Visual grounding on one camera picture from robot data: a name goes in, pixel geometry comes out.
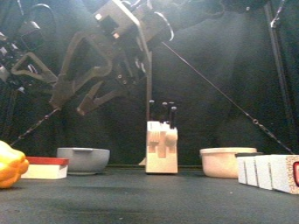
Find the red and white box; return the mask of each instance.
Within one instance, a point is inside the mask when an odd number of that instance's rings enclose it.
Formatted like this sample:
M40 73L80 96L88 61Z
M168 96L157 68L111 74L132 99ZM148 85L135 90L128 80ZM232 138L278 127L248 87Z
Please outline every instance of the red and white box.
M57 157L27 157L29 167L21 179L64 179L69 160Z
M270 164L274 189L299 194L299 155L271 155Z

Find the black pole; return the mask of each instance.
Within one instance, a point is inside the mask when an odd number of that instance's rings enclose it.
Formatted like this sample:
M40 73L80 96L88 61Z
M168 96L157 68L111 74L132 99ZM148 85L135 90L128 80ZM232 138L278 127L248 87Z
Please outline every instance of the black pole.
M296 128L296 116L295 116L295 104L292 101L292 94L291 94L291 88L290 88L290 82L287 79L287 73L282 58L282 46L279 44L279 36L276 28L271 26L271 22L274 21L274 11L272 11L272 4L267 2L266 4L266 19L268 24L268 32L270 32L270 38L271 38L271 44L272 44L272 50L275 55L275 67L278 72L278 79L279 79L279 85L282 90L282 96L284 101L284 114L287 119L287 127L290 131L290 139L291 139L291 145L294 148L294 151L298 152L298 128Z

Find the stack of boxes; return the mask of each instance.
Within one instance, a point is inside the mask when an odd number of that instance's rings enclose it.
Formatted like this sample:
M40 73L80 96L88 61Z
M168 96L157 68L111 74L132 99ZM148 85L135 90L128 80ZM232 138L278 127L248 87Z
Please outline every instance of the stack of boxes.
M299 155L236 155L238 182L299 194Z

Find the black backdrop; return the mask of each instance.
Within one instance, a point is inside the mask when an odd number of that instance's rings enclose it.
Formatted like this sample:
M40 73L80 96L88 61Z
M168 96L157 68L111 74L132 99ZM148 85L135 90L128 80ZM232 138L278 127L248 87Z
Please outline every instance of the black backdrop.
M59 20L53 30L49 14L41 13L40 27L47 44L36 54L57 74L63 54L73 33L92 28L88 9L100 1L44 1ZM33 1L23 1L28 9ZM16 3L1 2L1 32L9 36L17 23ZM298 2L290 1L279 35L284 68L298 107ZM238 14L225 12L175 33L167 45L185 58L220 91L275 133L287 146L291 142L286 105L279 85L264 9ZM52 111L47 94L21 94L16 98L1 82L1 139L11 143ZM28 156L53 157L61 146L111 149L111 164L135 165L145 156L145 84L141 82L128 98L104 104L85 116L75 112L83 95L77 95L39 129L16 145ZM286 153L276 141L252 124L239 109L208 82L160 44L153 49L153 99L177 105L179 163L197 165L199 149L212 147L256 147L266 154Z

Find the cable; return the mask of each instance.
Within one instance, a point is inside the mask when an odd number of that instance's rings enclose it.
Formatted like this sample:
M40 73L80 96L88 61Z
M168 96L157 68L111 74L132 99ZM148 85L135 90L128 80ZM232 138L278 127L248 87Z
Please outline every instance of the cable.
M268 130L268 128L259 123L258 119L254 118L248 112L232 101L232 99L224 94L224 92L215 86L215 84L207 79L207 77L200 73L200 71L191 65L191 63L183 58L183 56L163 42L163 45L168 50L177 56L183 63L192 69L192 71L209 83L209 85L217 90L217 92L224 96L224 98L231 102L231 104L240 110L240 112L250 118L252 123L263 130L263 132L276 141L276 143L284 148L290 154L295 154L294 151L286 146L286 144L276 138L275 134Z

